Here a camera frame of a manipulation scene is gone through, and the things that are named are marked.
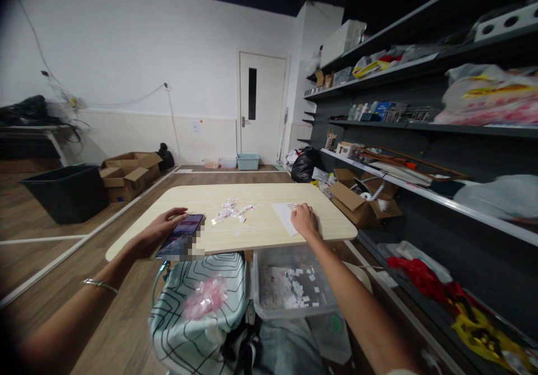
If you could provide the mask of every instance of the hand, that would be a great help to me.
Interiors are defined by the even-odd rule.
[[[295,211],[291,212],[291,223],[302,236],[318,233],[318,220],[312,211],[312,207],[303,203],[297,205]]]
[[[148,257],[155,251],[160,243],[163,243],[172,233],[175,226],[183,221],[189,214],[187,208],[176,207],[163,212],[142,232],[129,241],[129,246],[135,249],[139,256],[137,258]]]

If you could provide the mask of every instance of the white floor line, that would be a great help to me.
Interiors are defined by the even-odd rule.
[[[362,254],[353,246],[349,240],[345,240],[344,243],[347,245],[349,250],[355,255],[357,259],[364,265],[369,266],[370,263],[364,258]],[[422,337],[426,342],[435,350],[441,360],[447,365],[447,367],[454,374],[465,375],[465,372],[460,368],[460,366],[452,359],[452,357],[445,351],[441,344],[432,336],[432,334],[424,327],[424,325],[418,320],[418,318],[409,310],[409,308],[403,303],[403,301],[396,295],[396,293],[385,283],[385,281],[378,277],[376,271],[373,268],[367,268],[368,272],[372,277],[377,281],[377,283],[383,288],[387,295],[394,301],[396,306],[403,312],[403,314],[409,319],[411,324],[419,331]]]
[[[66,239],[80,239],[86,237],[85,235],[69,235],[63,237],[50,237],[50,238],[31,238],[31,239],[14,239],[14,240],[0,240],[0,246],[7,244],[19,244],[19,243],[33,243],[33,242],[52,242],[54,240],[66,240]]]
[[[50,273],[56,266],[58,266],[61,262],[63,262],[66,258],[68,258],[70,255],[75,253],[82,245],[84,245],[88,240],[90,240],[93,236],[97,235],[98,232],[100,232],[102,229],[104,229],[106,226],[111,224],[116,218],[118,218],[121,214],[126,212],[128,209],[130,209],[133,205],[135,205],[143,196],[148,194],[150,191],[152,191],[155,187],[160,185],[165,179],[169,178],[174,171],[177,168],[175,168],[172,172],[168,173],[166,176],[162,177],[159,181],[157,181],[153,186],[151,186],[149,189],[144,191],[141,195],[136,197],[133,201],[131,201],[129,204],[127,204],[124,208],[119,210],[116,214],[114,214],[112,217],[110,217],[108,220],[103,222],[101,225],[99,225],[97,228],[95,228],[91,233],[83,237],[80,241],[78,241],[75,245],[73,245],[69,250],[62,253],[60,256],[58,256],[54,261],[47,264],[45,267],[43,267],[41,270],[39,270],[36,274],[34,274],[31,278],[26,280],[24,283],[19,285],[15,290],[11,291],[8,295],[6,295],[2,300],[0,300],[0,309],[3,309],[10,303],[12,303],[15,299],[20,297],[27,289],[29,289],[31,286],[36,284],[39,280],[41,280],[44,276],[46,276],[48,273]]]
[[[174,174],[215,174],[215,173],[287,173],[285,170],[219,170],[218,172],[174,172]]]

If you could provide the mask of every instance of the patterned bag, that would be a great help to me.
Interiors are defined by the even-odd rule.
[[[228,298],[217,312],[199,321],[182,317],[185,301],[200,281],[216,275],[226,280]],[[155,354],[174,374],[233,374],[233,363],[221,354],[227,334],[245,314],[245,263],[239,253],[178,262],[151,310],[149,325]]]

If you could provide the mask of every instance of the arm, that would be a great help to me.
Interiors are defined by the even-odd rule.
[[[338,305],[375,373],[385,375],[394,369],[419,373],[390,316],[325,245],[312,208],[298,205],[291,214],[291,222],[316,254]]]
[[[186,210],[174,208],[159,215],[93,278],[119,289],[134,262],[155,251],[177,223],[185,219],[188,215]],[[115,295],[115,292],[104,287],[82,286],[19,346],[18,352],[23,362],[33,373],[69,374]]]

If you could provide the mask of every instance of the black plastic bin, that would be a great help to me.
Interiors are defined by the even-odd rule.
[[[109,204],[98,166],[65,166],[19,183],[57,224],[83,223]]]

